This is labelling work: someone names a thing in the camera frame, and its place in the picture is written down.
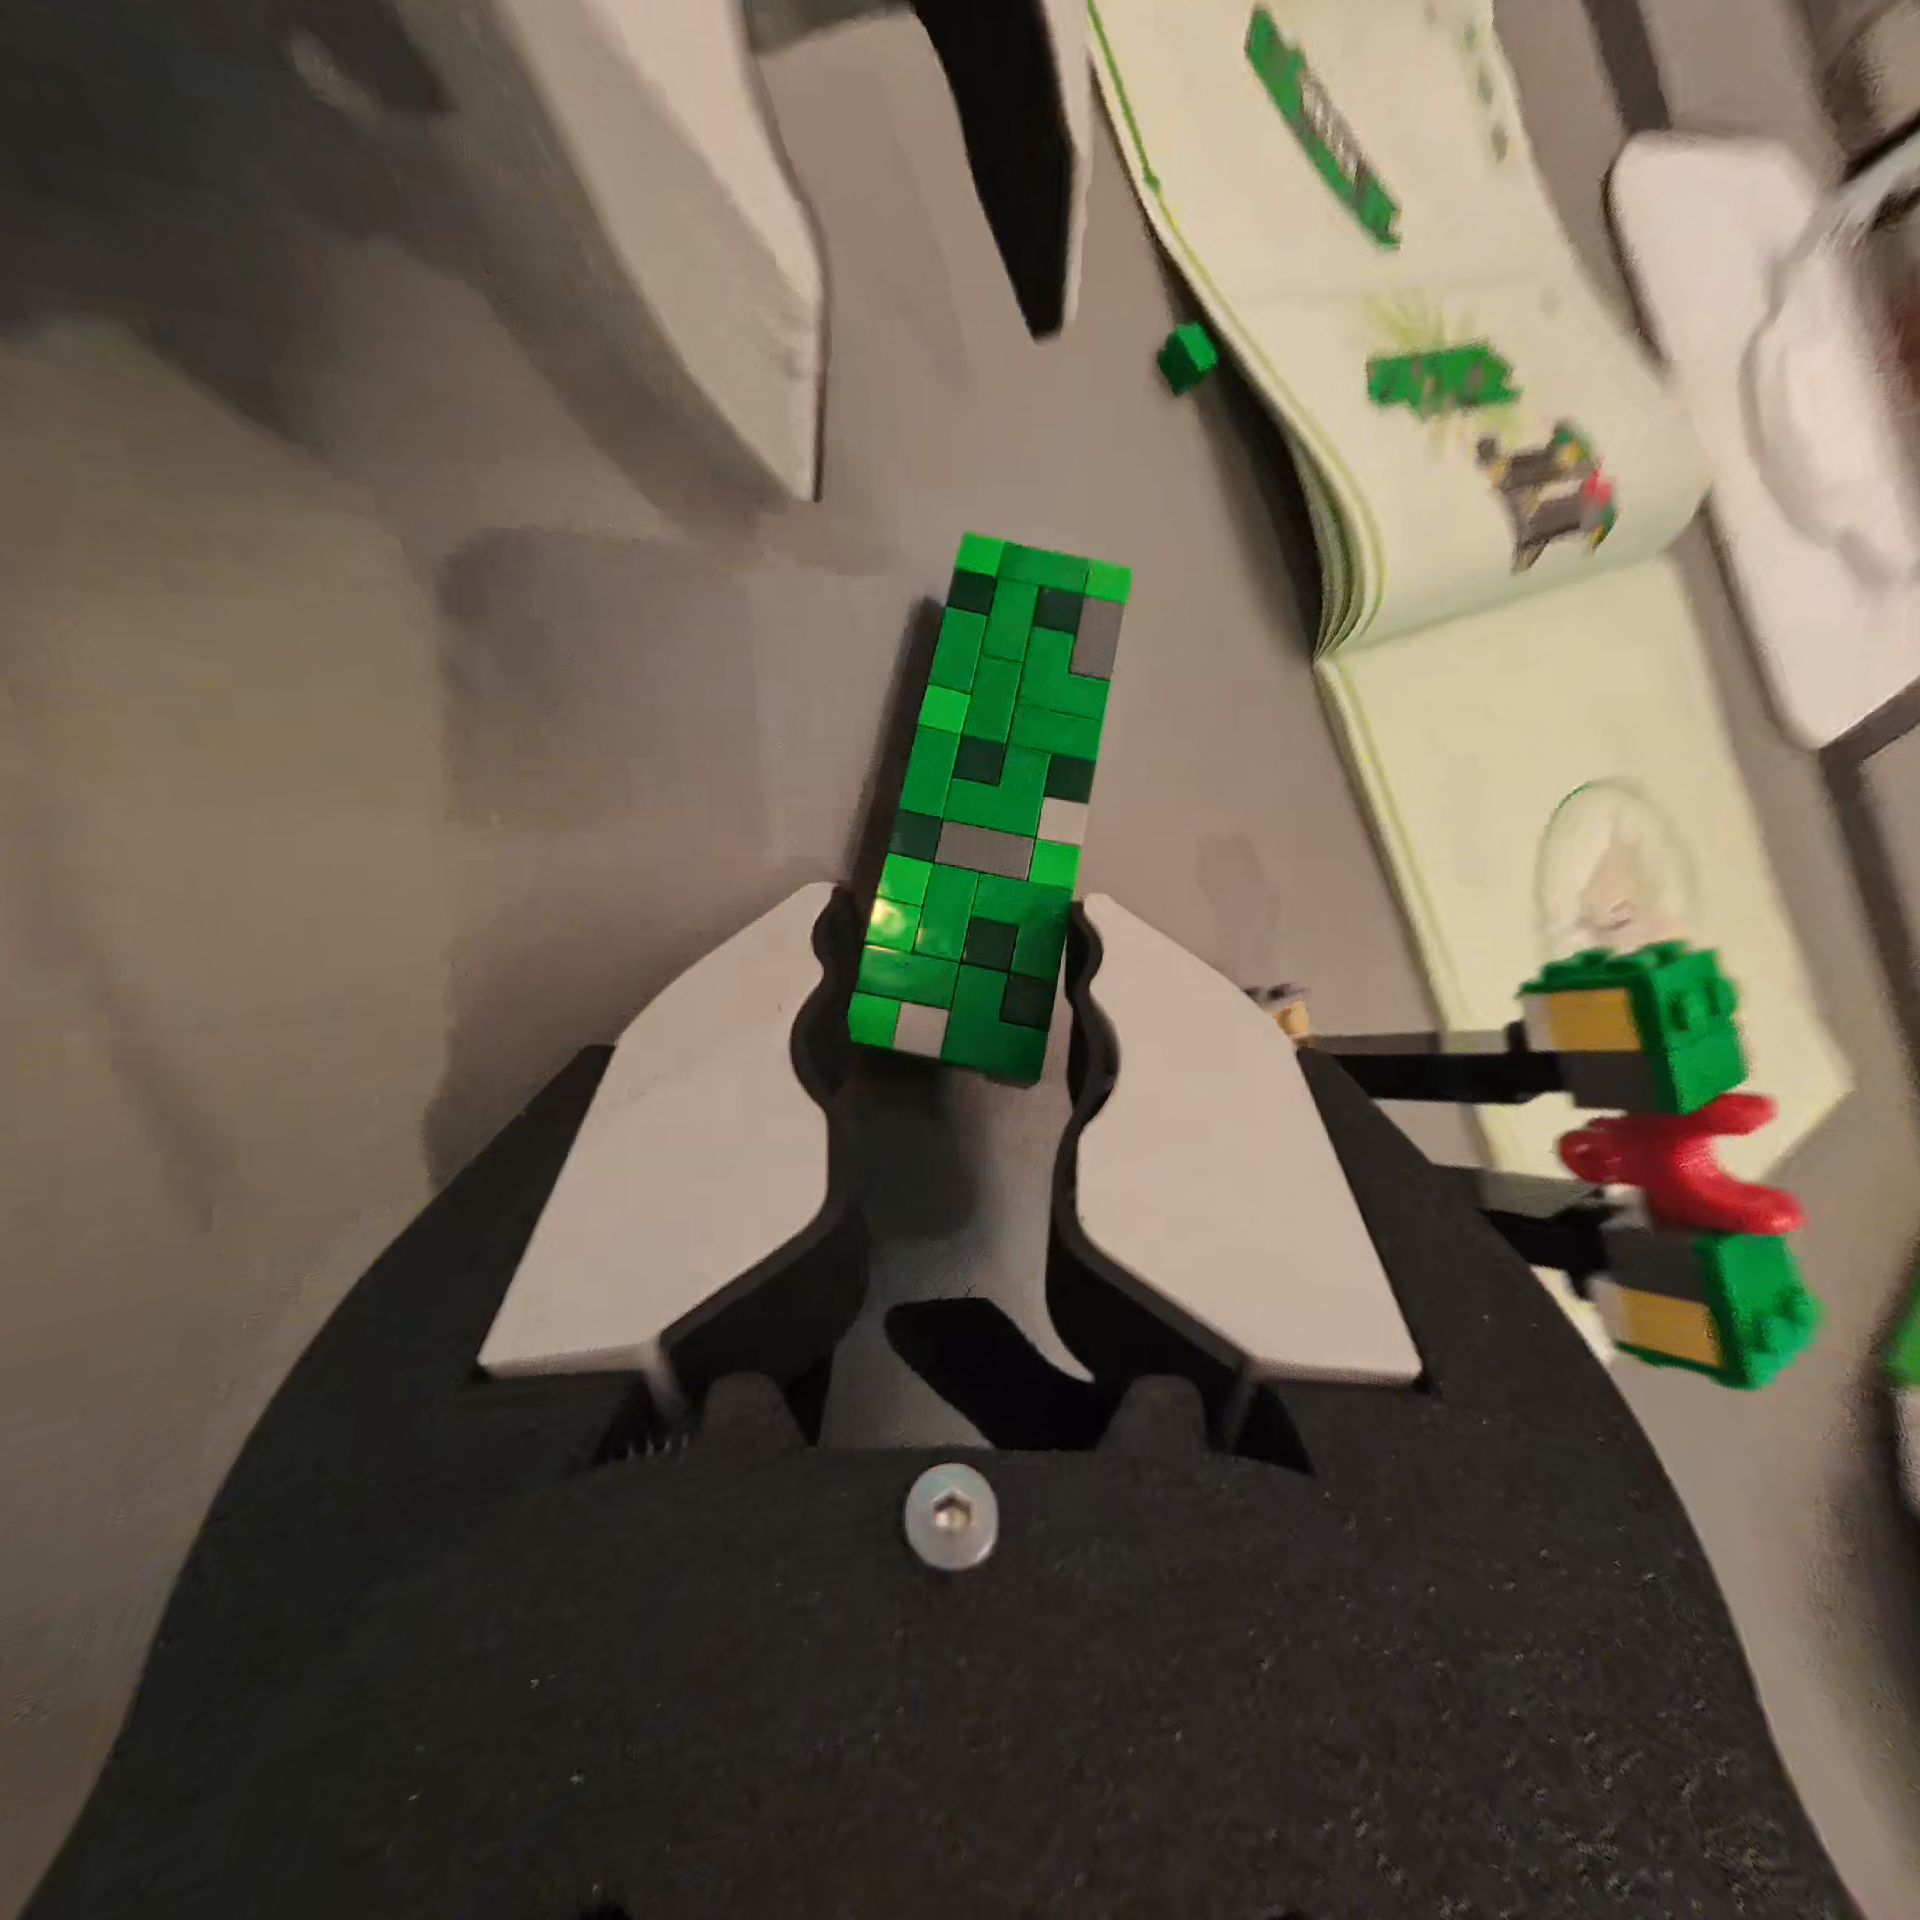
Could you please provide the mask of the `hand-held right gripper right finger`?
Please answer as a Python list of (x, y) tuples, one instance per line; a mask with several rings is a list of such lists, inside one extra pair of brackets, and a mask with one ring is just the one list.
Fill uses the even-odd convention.
[(1261, 1380), (1411, 1385), (1403, 1324), (1282, 1024), (1110, 894), (1091, 1014), (1117, 1046), (1073, 1141), (1091, 1255)]

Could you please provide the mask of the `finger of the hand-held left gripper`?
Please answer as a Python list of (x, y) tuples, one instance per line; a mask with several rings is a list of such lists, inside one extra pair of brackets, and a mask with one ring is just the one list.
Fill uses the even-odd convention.
[(757, 474), (824, 486), (830, 279), (746, 4), (502, 4), (671, 363)]
[(913, 4), (953, 95), (967, 167), (1021, 324), (1077, 303), (1091, 193), (1091, 7)]

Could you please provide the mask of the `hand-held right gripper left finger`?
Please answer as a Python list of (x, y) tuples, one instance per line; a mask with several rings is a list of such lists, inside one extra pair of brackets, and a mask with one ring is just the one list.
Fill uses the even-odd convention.
[(476, 1350), (490, 1378), (804, 1378), (864, 1300), (830, 1104), (854, 900), (807, 881), (628, 1023)]

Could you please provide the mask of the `black and green brick tower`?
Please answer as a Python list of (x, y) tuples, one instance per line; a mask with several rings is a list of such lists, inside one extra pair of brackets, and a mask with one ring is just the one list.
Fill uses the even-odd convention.
[(1585, 1303), (1599, 1355), (1761, 1391), (1813, 1349), (1818, 1300), (1791, 1237), (1795, 1196), (1719, 1160), (1778, 1108), (1746, 1091), (1737, 989), (1712, 947), (1661, 939), (1552, 960), (1521, 1014), (1478, 1033), (1316, 1036), (1289, 984), (1245, 994), (1377, 1101), (1524, 1108), (1564, 1094), (1560, 1176), (1454, 1164), (1454, 1185), (1536, 1271)]

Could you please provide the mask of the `green brick plate assembly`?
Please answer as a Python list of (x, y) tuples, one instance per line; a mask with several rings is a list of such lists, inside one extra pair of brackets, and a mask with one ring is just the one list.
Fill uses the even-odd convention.
[(846, 1004), (864, 1048), (1041, 1078), (1133, 568), (956, 544)]

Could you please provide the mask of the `pale green instruction booklet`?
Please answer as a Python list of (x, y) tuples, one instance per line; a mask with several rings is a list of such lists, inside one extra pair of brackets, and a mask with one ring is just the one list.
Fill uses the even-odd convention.
[(1713, 947), (1769, 1176), (1852, 1094), (1670, 549), (1691, 423), (1536, 163), (1494, 4), (1091, 4), (1142, 215), (1277, 422), (1316, 678), (1448, 1029)]

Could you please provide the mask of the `white tray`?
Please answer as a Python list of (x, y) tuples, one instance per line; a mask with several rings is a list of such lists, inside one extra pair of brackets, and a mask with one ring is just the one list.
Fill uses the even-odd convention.
[[(1917, 685), (1917, 577), (1864, 589), (1804, 538), (1774, 505), (1745, 422), (1740, 363), (1766, 311), (1766, 271), (1831, 189), (1778, 139), (1687, 130), (1633, 132), (1606, 178), (1619, 264), (1704, 454), (1709, 522), (1774, 716), (1809, 752)], [(1917, 489), (1917, 430), (1873, 315), (1867, 241), (1859, 259), (1864, 312), (1889, 349), (1894, 430)]]

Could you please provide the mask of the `white round charger stand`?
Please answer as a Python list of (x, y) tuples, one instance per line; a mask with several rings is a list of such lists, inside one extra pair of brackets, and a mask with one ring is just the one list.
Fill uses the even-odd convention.
[(1859, 274), (1867, 235), (1915, 200), (1917, 117), (1908, 117), (1774, 261), (1740, 363), (1749, 454), (1774, 505), (1864, 589), (1917, 577), (1917, 494)]

